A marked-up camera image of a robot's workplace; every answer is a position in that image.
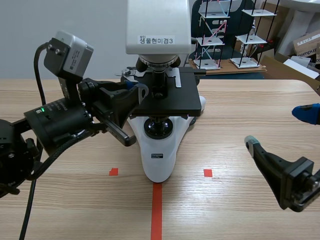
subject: wood grain surface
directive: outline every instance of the wood grain surface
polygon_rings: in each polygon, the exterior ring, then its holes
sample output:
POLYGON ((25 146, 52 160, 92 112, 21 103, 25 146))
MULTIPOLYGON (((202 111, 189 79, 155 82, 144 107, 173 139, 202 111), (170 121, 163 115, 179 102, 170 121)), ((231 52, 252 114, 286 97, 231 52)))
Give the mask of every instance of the wood grain surface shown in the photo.
MULTIPOLYGON (((43 86, 48 102, 62 98, 57 80, 43 86)), ((320 199, 301 213, 281 210, 244 144, 253 135, 267 151, 288 161, 305 156, 318 170, 320 128, 291 114, 318 95, 297 80, 202 80, 199 92, 206 109, 163 183, 163 239, 319 239, 320 199)), ((0 80, 0 119, 16 121, 40 105, 34 80, 0 80)), ((138 144, 124 147, 108 133, 66 151, 37 182, 26 239, 149 240, 153 184, 140 157, 138 144), (111 168, 119 175, 109 176, 111 168)), ((19 238, 29 187, 0 199, 1 240, 19 238)))

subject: microscope base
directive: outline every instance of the microscope base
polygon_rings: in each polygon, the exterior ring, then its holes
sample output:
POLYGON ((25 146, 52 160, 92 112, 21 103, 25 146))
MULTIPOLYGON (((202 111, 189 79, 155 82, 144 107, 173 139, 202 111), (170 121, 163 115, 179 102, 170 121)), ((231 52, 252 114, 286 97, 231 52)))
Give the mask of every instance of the microscope base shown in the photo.
MULTIPOLYGON (((201 112, 205 110, 206 99, 200 96, 201 112)), ((173 132, 165 139, 155 140, 145 133, 144 124, 148 117, 139 116, 128 119, 134 134, 139 142, 141 160, 146 176, 154 183, 162 183, 167 180, 174 170, 178 147, 186 134, 194 117, 184 119, 180 116, 172 116, 173 132)))

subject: microscope stage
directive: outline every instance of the microscope stage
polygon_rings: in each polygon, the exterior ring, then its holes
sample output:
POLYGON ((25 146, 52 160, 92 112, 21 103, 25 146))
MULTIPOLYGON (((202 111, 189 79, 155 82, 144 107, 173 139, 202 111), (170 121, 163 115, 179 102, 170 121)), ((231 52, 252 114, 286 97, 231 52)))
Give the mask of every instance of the microscope stage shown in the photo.
MULTIPOLYGON (((190 68, 179 68, 181 87, 176 87, 176 78, 167 77, 168 96, 165 99, 154 99, 150 92, 141 105, 132 113, 134 117, 174 117, 201 115, 201 102, 195 73, 190 68)), ((135 77, 137 81, 149 87, 154 86, 152 72, 146 72, 144 77, 135 77)))

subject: red tape marker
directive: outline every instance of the red tape marker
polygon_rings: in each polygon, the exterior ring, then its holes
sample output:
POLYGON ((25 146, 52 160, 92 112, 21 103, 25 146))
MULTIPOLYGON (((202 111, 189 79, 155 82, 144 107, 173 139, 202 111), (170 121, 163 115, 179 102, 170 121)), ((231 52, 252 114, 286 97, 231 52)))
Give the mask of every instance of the red tape marker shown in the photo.
POLYGON ((203 172, 204 172, 204 176, 206 178, 212 178, 212 170, 211 169, 204 169, 203 172))
POLYGON ((162 183, 153 183, 151 240, 162 240, 162 183))
POLYGON ((109 171, 109 176, 118 176, 118 172, 118 168, 112 168, 111 171, 109 171))

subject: white microscope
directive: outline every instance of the white microscope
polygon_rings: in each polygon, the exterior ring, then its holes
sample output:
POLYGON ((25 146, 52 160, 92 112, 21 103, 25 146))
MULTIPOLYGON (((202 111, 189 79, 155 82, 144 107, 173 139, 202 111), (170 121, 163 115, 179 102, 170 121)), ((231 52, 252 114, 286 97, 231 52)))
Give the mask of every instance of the white microscope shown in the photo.
POLYGON ((179 54, 192 52, 191 41, 189 0, 128 0, 126 53, 139 57, 121 80, 149 87, 128 122, 140 144, 144 172, 155 183, 170 177, 182 138, 205 109, 196 77, 206 71, 178 68, 179 54))

